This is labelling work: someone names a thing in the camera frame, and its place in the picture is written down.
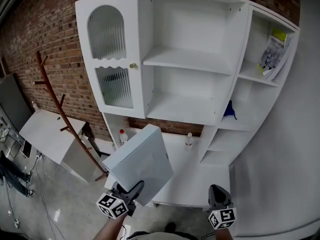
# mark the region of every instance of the forearm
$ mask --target forearm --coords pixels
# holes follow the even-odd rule
[[[117,240],[126,216],[127,214],[116,219],[109,218],[107,223],[103,226],[93,240]]]
[[[233,240],[233,238],[227,228],[216,230],[215,231],[215,239],[216,240]]]

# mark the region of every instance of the white table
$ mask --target white table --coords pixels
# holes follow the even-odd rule
[[[70,117],[68,117],[68,120],[75,132],[80,135],[86,122]],[[40,109],[25,123],[20,135],[46,157],[88,182],[91,180],[96,165],[90,160],[71,133],[66,130],[60,131],[66,126],[59,114]],[[81,135],[80,138],[87,148],[92,148],[86,137]],[[93,148],[89,152],[99,161],[99,155]]]
[[[152,199],[156,204],[208,208],[209,187],[223,187],[230,193],[228,166],[202,165],[197,157],[197,138],[193,151],[185,151],[185,137],[162,133],[173,176]],[[109,175],[105,188],[111,189],[115,179]]]

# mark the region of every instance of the red brick wall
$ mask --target red brick wall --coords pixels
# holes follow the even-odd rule
[[[88,122],[86,129],[93,136],[111,140],[98,110],[83,61],[75,14],[77,0],[18,0],[0,26],[0,56],[7,70],[14,73],[31,105],[57,112],[42,86],[33,85],[41,80],[35,52],[48,55],[46,71],[58,98],[66,94],[63,110],[72,118]],[[300,0],[252,0],[299,23]],[[177,134],[193,132],[199,135],[202,125],[129,118],[131,126],[146,123],[159,125],[163,131]]]

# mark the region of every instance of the plastic bottle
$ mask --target plastic bottle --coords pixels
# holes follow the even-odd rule
[[[32,101],[32,107],[34,108],[35,112],[40,111],[40,109],[38,108],[37,104],[34,101]]]
[[[120,141],[121,145],[125,144],[128,141],[128,135],[125,133],[123,129],[120,130]]]
[[[189,132],[188,135],[185,137],[184,149],[186,151],[190,151],[192,149],[192,143],[193,143],[192,133]]]

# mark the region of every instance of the sneaker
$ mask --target sneaker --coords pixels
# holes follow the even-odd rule
[[[28,179],[27,179],[27,181],[26,181],[25,183],[27,183],[28,185],[30,185],[30,180],[31,180],[31,177],[32,177],[32,172],[29,171],[27,175],[28,175]]]
[[[33,197],[35,195],[34,190],[28,190],[28,194],[26,195],[27,198]]]
[[[174,222],[170,222],[168,225],[165,226],[164,232],[173,233],[175,231],[176,231],[176,224]]]

